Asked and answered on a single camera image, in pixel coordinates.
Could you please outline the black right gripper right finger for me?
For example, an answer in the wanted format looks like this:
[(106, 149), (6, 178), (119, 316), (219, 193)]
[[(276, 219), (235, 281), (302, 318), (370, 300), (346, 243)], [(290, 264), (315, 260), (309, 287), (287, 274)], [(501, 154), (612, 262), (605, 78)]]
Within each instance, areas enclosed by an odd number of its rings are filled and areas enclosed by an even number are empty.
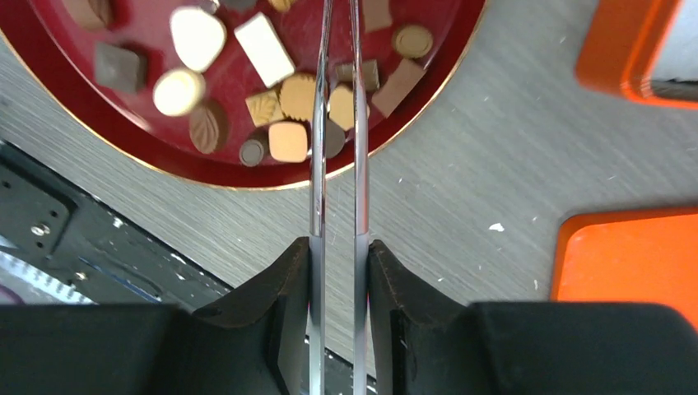
[(696, 330), (645, 303), (460, 304), (376, 240), (370, 321), (381, 394), (694, 394)]

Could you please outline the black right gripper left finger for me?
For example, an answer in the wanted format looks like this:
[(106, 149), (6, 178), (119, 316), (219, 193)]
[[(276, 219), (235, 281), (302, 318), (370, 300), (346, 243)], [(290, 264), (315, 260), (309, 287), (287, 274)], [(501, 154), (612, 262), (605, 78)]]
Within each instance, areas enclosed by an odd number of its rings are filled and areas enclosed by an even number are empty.
[(309, 241), (193, 312), (172, 304), (1, 308), (4, 394), (296, 394)]

